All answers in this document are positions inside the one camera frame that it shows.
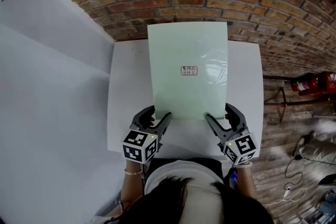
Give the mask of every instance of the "white table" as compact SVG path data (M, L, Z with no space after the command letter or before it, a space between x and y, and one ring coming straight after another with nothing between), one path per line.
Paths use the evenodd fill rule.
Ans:
M264 89L259 46L228 42L226 102L239 109L250 132L261 144ZM152 81L147 40L116 42L111 65L108 101L108 150L121 152L121 136L129 132L135 114L153 105ZM226 129L228 121L219 121ZM164 134L163 146L155 157L212 157L224 160L217 138L205 120L172 121Z

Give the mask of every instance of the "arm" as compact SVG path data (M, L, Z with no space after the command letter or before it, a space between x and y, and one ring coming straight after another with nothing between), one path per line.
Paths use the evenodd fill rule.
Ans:
M243 195L255 199L256 186L254 185L251 166L252 163L249 161L237 166L237 187Z
M141 164L127 160L126 171L129 173L138 173L141 171ZM143 195L142 173L137 175L125 174L124 182L121 189L121 201L123 208L126 209L134 201L139 199L142 195ZM114 217L120 215L121 213L122 212L120 206L117 206L107 216Z

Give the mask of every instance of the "electrical cable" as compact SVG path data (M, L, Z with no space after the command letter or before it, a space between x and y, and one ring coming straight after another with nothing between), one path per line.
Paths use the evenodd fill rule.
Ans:
M300 198L300 199L298 199L298 200L293 200L293 198L295 197L295 196L297 196L302 190L305 190L305 192L304 192L304 194L302 195L302 197ZM302 200L303 198L304 198L304 196L306 195L306 193L307 193L307 190L308 190L308 188L302 188L302 189L300 189L297 193L295 193L290 199L288 199L288 200L285 200L285 198L282 198L282 200L281 201L275 201L275 202L271 202L270 204L264 204L264 205L273 205L273 204L278 204L278 203L280 203L280 202L282 202L282 201L293 201L293 202L298 202L298 201L300 201L300 200Z
M315 161L313 159L307 159L305 157L302 157L301 155L298 155L298 156L300 156L302 159L306 159L306 160L308 160L310 162L318 162L318 163L324 163L324 164L329 164L329 165L336 165L336 163L326 163L326 162L322 162L322 161Z
M284 184L284 190L287 190L285 187L288 185L288 184L292 184L293 186L296 186L297 184L299 184L301 181L302 181L302 178L303 178L303 173L302 172L297 172L296 174L294 174L294 175L292 175L292 176L287 176L287 170L288 170L288 167L289 167L289 165L291 164L291 162L292 161L294 161L294 160L298 160L297 159L297 156L295 156L288 164L287 164L287 167L286 167L286 170L285 170L285 177L286 178L292 178L292 177L295 177L296 175L300 175L301 174L301 178L300 178L300 180L296 183L296 184L294 184L293 182L288 182L288 183L286 183L286 184Z
M315 161L315 160L312 160L312 159L307 159L307 158L305 158L305 157L302 157L301 155L297 155L297 156L295 156L288 164L287 164L287 167L286 167L286 170L285 170L285 177L286 178L293 178L293 177L295 177L296 175L301 175L301 178L300 178L300 180L296 183L296 184L294 184L293 182L288 182L288 183L286 183L285 185L284 185L284 190L287 190L285 187L288 185L288 184L292 184L293 186L296 186L296 185L298 185L301 181L302 181L302 178L303 178L303 173L302 172L297 172L297 173L295 173L295 174L293 174L293 175L291 175L291 176L287 176L287 170L288 170L288 167L289 167L289 165L291 164L291 162L292 161L294 161L294 160L296 160L296 161L298 161L298 160L300 160L300 159L306 159L306 160L308 160L308 161L310 161L310 162L318 162L318 163L324 163L324 164L329 164L329 165L336 165L335 163L327 163L327 162L322 162L322 161ZM304 194L303 194L303 196L299 199L299 200L293 200L293 198L296 196L296 195L298 195L302 190L305 190L305 192L304 192ZM282 198L282 200L280 200L280 201L275 201L275 202L271 202L270 204L264 204L264 205L273 205L273 204L278 204L278 203L280 203L280 202L283 202L283 201L293 201L293 202L298 202L298 201L300 201L300 200L302 200L303 198L304 198L304 196L306 195L306 193L307 193L307 188L302 188L302 189L300 189L297 193L295 193L290 199L288 199L288 200L285 200L285 197L283 197Z

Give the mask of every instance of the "label sticker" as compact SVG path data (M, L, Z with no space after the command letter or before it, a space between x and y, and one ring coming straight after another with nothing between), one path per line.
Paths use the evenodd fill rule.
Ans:
M182 66L181 75L183 76L196 76L198 73L197 66Z
M306 81L300 82L297 85L298 85L299 91L304 91L304 90L308 90L309 89L308 83Z

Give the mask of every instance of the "wooden floor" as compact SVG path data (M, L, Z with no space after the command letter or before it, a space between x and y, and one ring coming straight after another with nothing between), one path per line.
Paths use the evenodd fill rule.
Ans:
M290 89L290 84L284 81L264 80L264 99L273 96L283 86L287 101L300 101L298 93ZM285 117L280 124L279 114L282 108L264 107L264 128L262 133L260 157L254 160L253 171L257 188L257 198L262 204L282 200L283 186L287 182L296 183L300 176L287 179L284 172L292 159L297 140L315 130L321 140L336 138L336 121L312 118L313 114L331 114L332 105L305 105L286 108ZM297 223L298 216L305 216L319 203L323 195L331 187L318 186L318 182L326 175L336 173L336 167L306 160L293 161L289 166L288 175L303 172L303 179L293 186L291 197L302 188L308 188L306 195L298 202L280 202L265 206L277 223ZM302 197L303 191L294 200Z

